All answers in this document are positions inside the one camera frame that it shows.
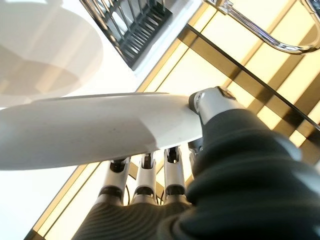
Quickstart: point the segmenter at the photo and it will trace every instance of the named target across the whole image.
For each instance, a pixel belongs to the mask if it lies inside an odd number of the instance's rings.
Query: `white plate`
[[[35,101],[0,111],[0,169],[121,159],[202,136],[188,97],[130,93]]]

